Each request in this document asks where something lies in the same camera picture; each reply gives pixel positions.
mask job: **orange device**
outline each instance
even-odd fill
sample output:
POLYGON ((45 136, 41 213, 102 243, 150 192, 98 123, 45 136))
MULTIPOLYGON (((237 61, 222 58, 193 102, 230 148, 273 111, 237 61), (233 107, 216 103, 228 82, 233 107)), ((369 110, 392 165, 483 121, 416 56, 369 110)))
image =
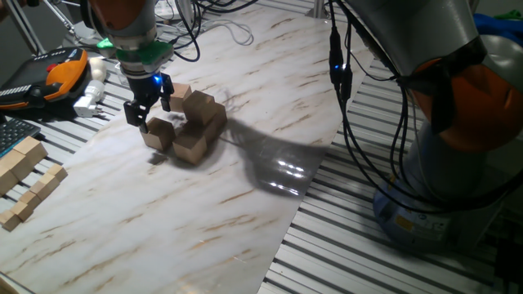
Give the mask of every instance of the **orange device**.
POLYGON ((0 110, 43 107, 77 96, 88 82, 87 53, 61 48, 25 61, 0 87, 0 110))

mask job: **wooden block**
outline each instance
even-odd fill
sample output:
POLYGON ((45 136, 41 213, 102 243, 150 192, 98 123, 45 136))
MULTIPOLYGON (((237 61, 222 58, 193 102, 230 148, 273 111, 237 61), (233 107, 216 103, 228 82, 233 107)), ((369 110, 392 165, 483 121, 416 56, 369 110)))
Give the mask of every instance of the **wooden block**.
POLYGON ((33 209, 31 209, 29 205, 19 201, 11 208, 11 212, 16 214, 22 221, 26 221, 33 214, 33 209))
POLYGON ((196 122, 188 122, 183 126, 179 136, 192 136, 194 138, 205 137, 207 146, 216 138, 216 126, 212 121, 207 126, 196 122))
POLYGON ((30 136, 23 139, 13 149, 25 155, 33 167, 47 156, 47 151, 43 148, 42 143, 30 136))
POLYGON ((18 180, 23 180, 34 169, 29 158, 16 150, 9 151, 0 160, 0 167, 8 168, 18 180))
POLYGON ((198 164, 207 151, 205 136, 191 136, 183 132, 172 142, 174 152, 179 159, 194 165, 198 164))
POLYGON ((54 176, 46 173, 29 191, 35 193, 40 198, 40 201, 43 201, 59 184, 60 182, 54 176))
POLYGON ((17 183, 15 175, 7 167, 0 166, 0 195, 7 193, 17 183))
POLYGON ((47 170, 48 174, 55 176, 55 178, 62 182, 67 177, 67 171, 60 164, 53 164, 52 167, 49 167, 47 170))
POLYGON ((25 192, 18 201, 27 204, 27 206, 29 206, 32 210, 34 210, 34 208, 36 208, 42 202, 42 200, 40 200, 40 198, 31 191, 25 192))
POLYGON ((201 91, 194 91, 182 103, 183 112, 187 120, 206 126, 216 114, 217 107, 214 97, 201 91))
POLYGON ((218 131, 227 123, 227 112, 225 106, 216 103, 216 115, 212 118, 212 123, 214 123, 218 134, 218 131))
POLYGON ((179 83, 173 83, 172 87, 174 88, 174 93, 172 93, 169 105, 171 105, 171 111, 174 112, 183 112, 183 107, 181 105, 183 104, 183 101, 189 97, 190 94, 192 94, 192 90, 190 89, 190 85, 186 84, 179 84, 179 83))
POLYGON ((0 224, 8 231, 12 231, 22 220, 12 211, 4 211, 0 214, 0 224))
POLYGON ((174 134, 174 127, 172 123, 166 122, 159 118, 152 118, 147 123, 149 132, 147 134, 141 133, 144 142, 150 148, 156 150, 165 150, 171 146, 172 141, 176 137, 174 134))

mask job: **white plug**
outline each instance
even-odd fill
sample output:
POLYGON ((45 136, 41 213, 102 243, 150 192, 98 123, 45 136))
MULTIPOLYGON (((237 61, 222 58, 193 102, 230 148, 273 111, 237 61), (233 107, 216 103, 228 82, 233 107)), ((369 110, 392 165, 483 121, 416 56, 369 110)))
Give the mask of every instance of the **white plug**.
POLYGON ((101 109, 98 108, 96 102, 100 101, 104 94, 104 83, 92 80, 87 85, 84 95, 74 103, 74 112, 81 118, 92 118, 95 115, 101 113, 101 109))

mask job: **black connector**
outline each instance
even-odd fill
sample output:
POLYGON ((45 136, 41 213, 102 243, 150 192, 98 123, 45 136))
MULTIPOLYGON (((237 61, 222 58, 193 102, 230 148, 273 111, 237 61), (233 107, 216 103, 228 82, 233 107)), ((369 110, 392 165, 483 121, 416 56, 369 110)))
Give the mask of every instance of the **black connector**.
POLYGON ((333 26, 330 34, 329 66, 330 82, 335 89, 339 90, 343 74, 343 53, 340 34, 337 32, 336 26, 333 26))
POLYGON ((342 101, 346 103, 351 98, 352 92, 352 70, 347 66, 342 73, 342 101))

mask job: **white marble surface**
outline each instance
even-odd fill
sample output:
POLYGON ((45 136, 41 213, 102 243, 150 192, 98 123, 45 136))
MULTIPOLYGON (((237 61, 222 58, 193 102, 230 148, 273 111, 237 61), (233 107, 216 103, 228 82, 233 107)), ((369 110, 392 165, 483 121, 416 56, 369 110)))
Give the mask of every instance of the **white marble surface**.
MULTIPOLYGON (((201 61, 167 69, 226 105, 204 161, 147 148, 120 113, 26 223, 0 230, 0 271, 37 293, 257 292, 341 114, 328 23, 258 6, 230 18, 251 26, 252 46, 214 29, 199 39, 201 61)), ((152 116, 183 120, 158 105, 152 116)))

